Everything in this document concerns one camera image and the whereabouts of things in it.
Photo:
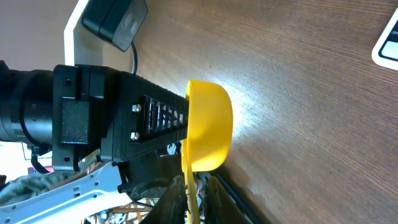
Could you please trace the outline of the yellow plastic measuring scoop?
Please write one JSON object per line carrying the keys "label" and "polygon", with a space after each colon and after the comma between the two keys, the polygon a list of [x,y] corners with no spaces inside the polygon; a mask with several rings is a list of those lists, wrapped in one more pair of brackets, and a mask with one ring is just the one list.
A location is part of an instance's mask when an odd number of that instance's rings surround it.
{"label": "yellow plastic measuring scoop", "polygon": [[200,80],[187,84],[187,136],[182,141],[182,171],[187,195],[187,221],[199,223],[194,172],[219,168],[226,160],[233,135],[233,109],[227,91]]}

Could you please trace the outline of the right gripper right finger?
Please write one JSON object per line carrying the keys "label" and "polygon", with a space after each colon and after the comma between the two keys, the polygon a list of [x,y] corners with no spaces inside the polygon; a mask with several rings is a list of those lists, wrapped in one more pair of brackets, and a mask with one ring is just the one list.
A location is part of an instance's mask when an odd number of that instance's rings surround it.
{"label": "right gripper right finger", "polygon": [[250,224],[216,177],[205,190],[205,224]]}

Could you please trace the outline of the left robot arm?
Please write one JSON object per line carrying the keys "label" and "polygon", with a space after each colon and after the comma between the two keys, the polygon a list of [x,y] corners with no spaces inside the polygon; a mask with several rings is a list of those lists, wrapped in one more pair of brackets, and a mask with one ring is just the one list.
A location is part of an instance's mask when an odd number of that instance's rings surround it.
{"label": "left robot arm", "polygon": [[76,172],[95,150],[126,162],[187,137],[188,101],[109,67],[57,65],[18,71],[1,64],[1,140],[52,153],[57,171]]}

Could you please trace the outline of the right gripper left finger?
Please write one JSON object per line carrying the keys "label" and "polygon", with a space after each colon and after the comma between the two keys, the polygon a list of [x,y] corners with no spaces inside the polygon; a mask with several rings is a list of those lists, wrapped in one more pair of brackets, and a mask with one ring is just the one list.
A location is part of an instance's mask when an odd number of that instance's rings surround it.
{"label": "right gripper left finger", "polygon": [[178,175],[141,224],[184,224],[186,209],[185,181],[182,175]]}

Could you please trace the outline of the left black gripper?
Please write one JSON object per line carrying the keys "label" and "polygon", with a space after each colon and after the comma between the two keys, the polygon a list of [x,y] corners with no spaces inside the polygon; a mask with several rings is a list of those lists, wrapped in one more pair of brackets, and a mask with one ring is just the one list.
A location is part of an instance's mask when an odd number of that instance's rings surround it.
{"label": "left black gripper", "polygon": [[187,137],[189,102],[142,77],[109,67],[58,65],[53,71],[52,165],[76,172],[100,150],[126,162]]}

